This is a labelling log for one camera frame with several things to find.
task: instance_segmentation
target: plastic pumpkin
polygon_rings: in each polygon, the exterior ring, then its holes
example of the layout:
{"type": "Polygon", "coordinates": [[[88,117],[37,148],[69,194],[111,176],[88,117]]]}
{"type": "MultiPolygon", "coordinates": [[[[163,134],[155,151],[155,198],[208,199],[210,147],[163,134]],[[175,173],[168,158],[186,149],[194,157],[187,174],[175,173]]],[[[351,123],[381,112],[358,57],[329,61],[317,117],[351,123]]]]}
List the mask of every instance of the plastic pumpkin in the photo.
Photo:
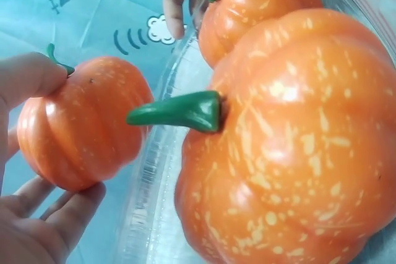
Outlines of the plastic pumpkin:
{"type": "Polygon", "coordinates": [[[199,32],[199,48],[215,67],[257,23],[289,12],[322,7],[321,0],[209,0],[199,32]]]}
{"type": "Polygon", "coordinates": [[[17,124],[20,150],[52,184],[86,189],[137,156],[149,127],[128,126],[125,117],[152,101],[147,82],[127,61],[99,57],[82,63],[52,95],[25,102],[17,124]]]}
{"type": "Polygon", "coordinates": [[[207,262],[346,264],[395,218],[396,71],[359,22],[307,9],[259,24],[210,89],[128,119],[194,129],[175,205],[207,262]]]}

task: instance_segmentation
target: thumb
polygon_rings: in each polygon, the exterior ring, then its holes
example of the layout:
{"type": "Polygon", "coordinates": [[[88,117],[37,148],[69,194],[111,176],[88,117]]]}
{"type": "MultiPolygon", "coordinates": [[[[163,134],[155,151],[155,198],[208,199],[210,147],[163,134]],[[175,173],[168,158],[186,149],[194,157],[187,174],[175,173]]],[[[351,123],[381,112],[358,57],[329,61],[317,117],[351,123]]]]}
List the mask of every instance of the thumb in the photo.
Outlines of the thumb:
{"type": "Polygon", "coordinates": [[[0,61],[0,99],[8,110],[30,97],[46,96],[67,79],[65,68],[40,53],[0,61]]]}

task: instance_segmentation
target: small pumpkin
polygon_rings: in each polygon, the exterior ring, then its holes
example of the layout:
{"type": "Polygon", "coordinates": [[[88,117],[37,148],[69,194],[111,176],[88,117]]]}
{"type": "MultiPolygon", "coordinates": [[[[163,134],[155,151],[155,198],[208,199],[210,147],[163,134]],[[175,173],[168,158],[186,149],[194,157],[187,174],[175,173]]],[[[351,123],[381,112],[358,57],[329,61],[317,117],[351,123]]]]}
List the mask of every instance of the small pumpkin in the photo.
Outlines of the small pumpkin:
{"type": "Polygon", "coordinates": [[[17,123],[20,150],[41,177],[78,192],[112,178],[137,156],[150,128],[128,126],[125,117],[152,101],[138,68],[116,57],[92,59],[50,96],[25,102],[17,123]]]}
{"type": "Polygon", "coordinates": [[[252,28],[210,90],[131,124],[191,127],[175,205],[207,262],[347,264],[396,216],[396,71],[376,36],[327,9],[252,28]]]}
{"type": "Polygon", "coordinates": [[[291,11],[322,7],[321,0],[209,0],[199,31],[199,48],[210,67],[232,51],[257,23],[291,11]]]}

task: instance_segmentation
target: black curved lines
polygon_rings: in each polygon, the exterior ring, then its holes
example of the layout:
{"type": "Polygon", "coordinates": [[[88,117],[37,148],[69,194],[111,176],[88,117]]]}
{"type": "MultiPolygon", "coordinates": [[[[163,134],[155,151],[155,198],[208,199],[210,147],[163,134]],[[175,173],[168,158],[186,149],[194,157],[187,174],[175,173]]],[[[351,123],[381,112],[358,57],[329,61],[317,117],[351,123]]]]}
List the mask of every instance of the black curved lines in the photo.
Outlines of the black curved lines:
{"type": "Polygon", "coordinates": [[[139,41],[142,45],[147,46],[147,42],[143,39],[143,35],[142,35],[142,29],[139,29],[137,31],[137,37],[139,38],[139,41]]]}
{"type": "Polygon", "coordinates": [[[121,45],[119,44],[119,42],[118,42],[118,30],[114,31],[113,38],[114,38],[114,45],[116,46],[116,48],[118,49],[118,51],[120,51],[121,54],[123,54],[123,55],[125,55],[125,56],[129,55],[129,53],[128,53],[127,51],[125,51],[125,50],[121,47],[121,45]]]}
{"type": "MultiPolygon", "coordinates": [[[[120,45],[119,43],[119,38],[118,38],[118,30],[114,31],[113,39],[114,39],[114,45],[118,49],[118,51],[121,52],[121,54],[127,56],[129,53],[120,45]]],[[[138,29],[137,31],[137,39],[139,41],[135,42],[132,38],[132,30],[128,29],[127,34],[126,34],[127,41],[129,44],[134,48],[134,49],[141,49],[141,46],[139,44],[142,44],[144,46],[147,46],[148,43],[143,39],[143,34],[142,34],[142,29],[138,29]]]]}

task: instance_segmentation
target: blue background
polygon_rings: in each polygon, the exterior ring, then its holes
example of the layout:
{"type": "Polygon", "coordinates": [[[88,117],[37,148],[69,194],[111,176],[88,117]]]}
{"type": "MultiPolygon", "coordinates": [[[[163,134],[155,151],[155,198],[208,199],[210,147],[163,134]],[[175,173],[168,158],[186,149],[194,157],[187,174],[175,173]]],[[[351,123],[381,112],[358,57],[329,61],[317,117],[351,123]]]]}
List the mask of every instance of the blue background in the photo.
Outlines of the blue background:
{"type": "MultiPolygon", "coordinates": [[[[162,15],[162,0],[70,0],[63,6],[60,1],[0,0],[0,57],[43,52],[48,43],[55,43],[58,60],[69,65],[95,56],[118,56],[137,65],[156,90],[174,48],[173,43],[149,38],[147,20],[162,15]],[[114,45],[116,30],[128,55],[114,45]],[[128,43],[128,30],[140,49],[128,43]]],[[[20,107],[11,112],[10,126],[16,124],[19,112],[20,107]]],[[[112,263],[132,167],[125,167],[106,182],[106,197],[68,263],[112,263]]],[[[2,194],[12,194],[33,176],[22,155],[16,154],[6,165],[2,194]]],[[[34,216],[40,216],[61,193],[55,190],[34,216]]]]}

